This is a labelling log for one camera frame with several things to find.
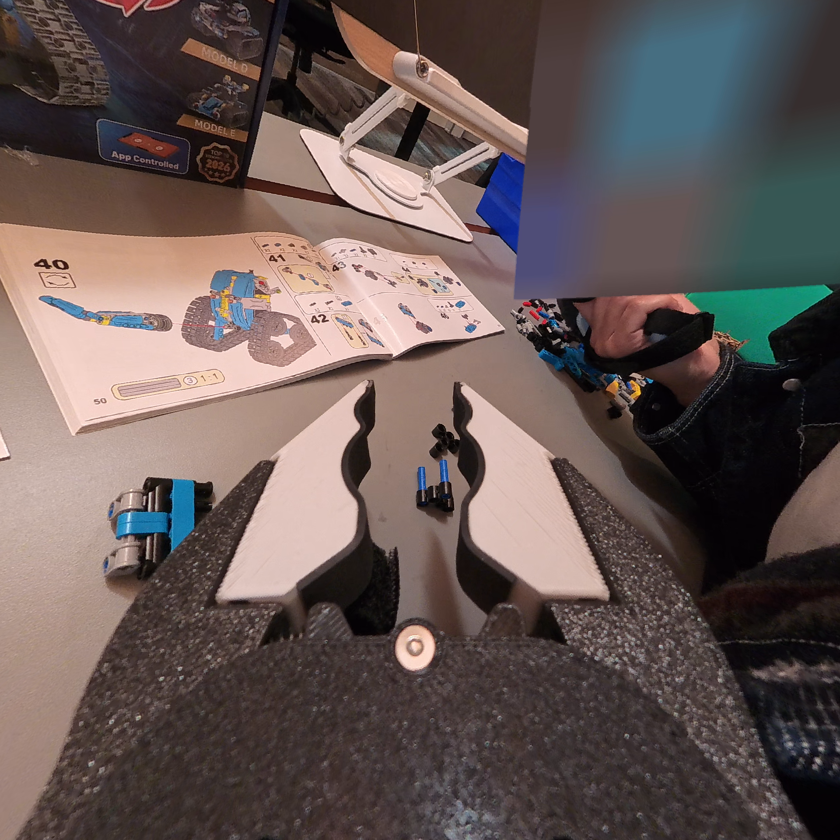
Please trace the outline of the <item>white laptop stand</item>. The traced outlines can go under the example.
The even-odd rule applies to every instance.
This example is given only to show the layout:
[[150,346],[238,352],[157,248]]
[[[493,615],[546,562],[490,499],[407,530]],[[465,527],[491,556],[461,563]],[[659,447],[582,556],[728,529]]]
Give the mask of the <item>white laptop stand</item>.
[[[367,67],[388,81],[388,92],[349,123],[338,139],[310,129],[300,131],[321,173],[346,203],[368,214],[470,242],[473,235],[438,190],[438,184],[500,151],[525,161],[529,131],[464,89],[435,63],[386,43],[382,58]],[[423,175],[385,161],[357,145],[409,99],[466,128],[483,143]]]

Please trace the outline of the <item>person's right forearm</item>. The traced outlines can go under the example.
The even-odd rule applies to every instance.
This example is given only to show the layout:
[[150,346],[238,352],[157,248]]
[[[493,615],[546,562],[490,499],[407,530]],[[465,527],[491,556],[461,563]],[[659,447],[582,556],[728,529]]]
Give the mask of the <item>person's right forearm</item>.
[[763,560],[784,505],[838,444],[839,360],[771,366],[723,348],[688,407],[654,383],[633,414],[637,436],[698,505],[710,541],[708,591]]

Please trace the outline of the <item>black connector with blue pin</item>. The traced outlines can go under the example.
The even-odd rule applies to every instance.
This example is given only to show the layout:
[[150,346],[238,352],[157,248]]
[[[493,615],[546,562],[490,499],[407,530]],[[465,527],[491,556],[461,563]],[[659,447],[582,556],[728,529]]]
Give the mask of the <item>black connector with blue pin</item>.
[[455,510],[455,499],[452,484],[449,480],[448,460],[446,458],[442,458],[438,462],[438,468],[438,483],[436,485],[427,483],[425,488],[427,503],[430,506],[436,507],[438,510],[450,513]]

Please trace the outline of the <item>pile of small brick parts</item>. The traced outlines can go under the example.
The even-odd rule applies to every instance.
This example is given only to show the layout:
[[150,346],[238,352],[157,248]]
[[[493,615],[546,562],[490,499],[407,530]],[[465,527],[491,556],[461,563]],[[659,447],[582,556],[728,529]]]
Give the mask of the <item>pile of small brick parts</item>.
[[566,374],[584,392],[600,392],[607,400],[606,413],[616,419],[629,412],[652,380],[639,374],[605,373],[585,361],[584,348],[563,320],[558,302],[524,301],[511,310],[517,330],[544,362]]

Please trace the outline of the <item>dark patterned garment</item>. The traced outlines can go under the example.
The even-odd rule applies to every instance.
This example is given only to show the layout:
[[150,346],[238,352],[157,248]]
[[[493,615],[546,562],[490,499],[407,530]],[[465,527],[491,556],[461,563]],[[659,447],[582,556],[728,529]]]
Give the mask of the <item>dark patterned garment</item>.
[[699,600],[785,783],[839,782],[839,547],[762,563]]

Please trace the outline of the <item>green mat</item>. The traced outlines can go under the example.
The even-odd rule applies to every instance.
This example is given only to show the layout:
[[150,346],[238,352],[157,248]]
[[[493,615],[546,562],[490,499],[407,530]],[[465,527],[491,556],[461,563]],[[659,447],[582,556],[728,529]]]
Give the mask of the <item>green mat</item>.
[[686,296],[701,311],[715,315],[715,328],[746,342],[741,356],[774,364],[769,334],[832,292],[824,285],[753,290],[691,292]]

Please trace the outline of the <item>person's right hand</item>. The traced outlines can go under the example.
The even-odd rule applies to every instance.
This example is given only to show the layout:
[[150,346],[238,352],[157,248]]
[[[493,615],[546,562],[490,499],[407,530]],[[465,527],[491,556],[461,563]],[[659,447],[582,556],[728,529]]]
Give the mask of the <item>person's right hand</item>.
[[[593,351],[607,359],[620,359],[647,347],[644,335],[648,315],[661,308],[694,313],[698,308],[685,295],[599,297],[576,307],[591,327]],[[677,403],[693,403],[714,378],[721,362],[715,339],[671,363],[646,369],[642,375],[668,388]]]

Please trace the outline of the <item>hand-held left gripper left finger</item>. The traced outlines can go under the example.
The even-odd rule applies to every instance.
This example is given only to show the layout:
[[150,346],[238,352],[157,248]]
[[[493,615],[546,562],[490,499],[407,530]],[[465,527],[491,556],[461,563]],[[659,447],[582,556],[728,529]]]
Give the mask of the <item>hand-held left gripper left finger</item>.
[[274,455],[218,604],[279,604],[298,632],[314,604],[356,601],[373,570],[359,486],[374,423],[375,387],[363,381]]

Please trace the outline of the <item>black chair base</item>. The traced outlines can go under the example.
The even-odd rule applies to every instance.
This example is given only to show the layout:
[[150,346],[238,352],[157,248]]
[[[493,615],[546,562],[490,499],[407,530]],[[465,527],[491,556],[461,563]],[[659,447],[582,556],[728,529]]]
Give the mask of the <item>black chair base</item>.
[[336,134],[338,100],[313,61],[312,46],[299,40],[294,26],[284,24],[277,48],[268,100],[274,112],[293,122]]

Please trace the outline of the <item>wooden panel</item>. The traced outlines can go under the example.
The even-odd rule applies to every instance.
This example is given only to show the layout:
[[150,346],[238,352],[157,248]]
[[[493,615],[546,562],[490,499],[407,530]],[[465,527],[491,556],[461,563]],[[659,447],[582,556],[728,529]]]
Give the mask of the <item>wooden panel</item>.
[[395,84],[393,60],[399,48],[332,3],[340,33],[354,59],[373,76]]

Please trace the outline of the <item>blue grey brick assembly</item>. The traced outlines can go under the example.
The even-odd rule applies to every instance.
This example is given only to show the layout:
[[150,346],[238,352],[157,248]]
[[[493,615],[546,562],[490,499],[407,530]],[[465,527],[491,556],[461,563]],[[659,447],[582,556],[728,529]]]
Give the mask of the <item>blue grey brick assembly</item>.
[[103,562],[105,577],[150,577],[210,512],[213,492],[211,482],[155,477],[124,491],[108,510],[119,544]]

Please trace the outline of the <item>dark blue toy box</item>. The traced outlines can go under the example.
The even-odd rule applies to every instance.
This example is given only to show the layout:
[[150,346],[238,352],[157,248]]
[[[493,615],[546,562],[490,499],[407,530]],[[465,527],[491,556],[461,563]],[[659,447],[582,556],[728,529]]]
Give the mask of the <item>dark blue toy box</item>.
[[2,149],[243,185],[287,6],[2,1]]

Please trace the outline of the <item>blue plastic bin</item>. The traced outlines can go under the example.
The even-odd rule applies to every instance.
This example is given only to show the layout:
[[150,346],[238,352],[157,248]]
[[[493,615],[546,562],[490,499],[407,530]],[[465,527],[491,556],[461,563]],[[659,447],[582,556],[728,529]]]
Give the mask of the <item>blue plastic bin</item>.
[[518,251],[524,164],[501,154],[495,162],[476,212],[502,240]]

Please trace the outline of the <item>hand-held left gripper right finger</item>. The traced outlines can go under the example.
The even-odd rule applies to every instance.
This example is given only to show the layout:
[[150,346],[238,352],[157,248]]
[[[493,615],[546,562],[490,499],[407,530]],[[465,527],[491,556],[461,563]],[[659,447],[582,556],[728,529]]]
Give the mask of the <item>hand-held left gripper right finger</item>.
[[454,420],[469,483],[456,572],[469,599],[487,614],[511,603],[526,627],[550,602],[609,602],[550,451],[463,382],[454,386]]

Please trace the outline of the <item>grey desk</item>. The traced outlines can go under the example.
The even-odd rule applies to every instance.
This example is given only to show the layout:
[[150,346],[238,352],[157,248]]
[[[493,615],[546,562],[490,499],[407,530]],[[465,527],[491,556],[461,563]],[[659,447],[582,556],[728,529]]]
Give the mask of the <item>grey desk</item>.
[[633,434],[541,362],[517,334],[516,257],[498,236],[471,244],[391,224],[339,205],[183,182],[135,169],[2,149],[2,221],[123,235],[284,230],[319,242],[347,235],[406,253],[442,256],[505,333],[428,346],[392,363],[348,366],[280,389],[72,436],[16,314],[2,294],[1,834],[26,823],[60,754],[90,674],[138,590],[114,586],[106,508],[141,478],[211,480],[222,496],[363,378],[376,389],[372,468],[362,484],[371,536],[397,546],[400,617],[472,634],[482,614],[455,578],[457,516],[415,509],[417,465],[430,429],[452,424],[464,381],[555,455],[568,458],[647,535],[691,593],[705,560],[686,493]]

